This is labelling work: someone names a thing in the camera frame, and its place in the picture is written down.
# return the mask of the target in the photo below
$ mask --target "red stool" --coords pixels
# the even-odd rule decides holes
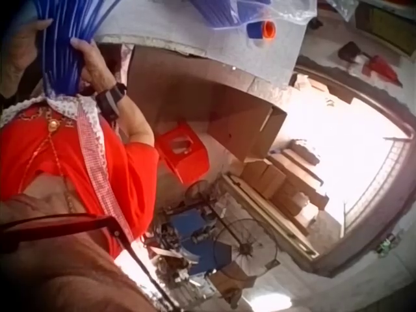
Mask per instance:
[[[182,184],[196,182],[209,170],[207,149],[186,122],[158,136],[155,147]]]

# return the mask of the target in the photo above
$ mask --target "wires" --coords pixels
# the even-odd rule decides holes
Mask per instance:
[[[70,45],[76,37],[91,42],[101,24],[120,0],[32,0],[38,18],[53,18],[39,44],[45,95],[74,96],[84,66],[80,52]]]

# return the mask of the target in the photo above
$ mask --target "white lace trim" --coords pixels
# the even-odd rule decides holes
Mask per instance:
[[[105,171],[107,172],[107,159],[105,157],[105,144],[104,144],[104,133],[99,123],[98,109],[96,102],[91,97],[86,96],[58,96],[54,99],[46,98],[44,95],[28,99],[26,101],[20,102],[14,106],[11,106],[5,109],[0,118],[0,128],[4,127],[6,124],[11,122],[16,115],[28,109],[31,105],[35,103],[40,103],[42,101],[47,101],[47,104],[54,110],[67,118],[72,120],[77,120],[78,115],[78,104],[80,103],[83,106],[87,119],[94,131],[94,134],[97,138],[99,144],[99,153],[100,158],[105,164]]]

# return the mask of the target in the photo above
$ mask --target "red shirt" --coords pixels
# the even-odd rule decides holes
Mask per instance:
[[[25,111],[26,116],[37,112],[36,107]],[[119,206],[130,225],[134,238],[147,230],[155,205],[157,163],[159,155],[155,148],[142,143],[123,145],[109,124],[100,119],[104,133],[105,153],[109,180]],[[5,201],[18,194],[24,171],[34,151],[47,137],[47,121],[44,117],[31,121],[15,119],[0,132],[0,200]],[[98,198],[94,192],[81,146],[77,126],[62,124],[52,136],[63,174],[75,186],[88,213],[103,215]],[[24,190],[42,172],[59,176],[55,157],[50,144],[34,158],[25,179]],[[110,254],[117,256],[117,248],[110,245]]]

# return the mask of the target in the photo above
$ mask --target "white table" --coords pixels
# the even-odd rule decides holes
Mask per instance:
[[[245,29],[214,31],[183,0],[121,0],[97,34],[100,42],[159,47],[220,61],[264,79],[287,85],[306,26],[276,20],[277,36],[259,47]]]

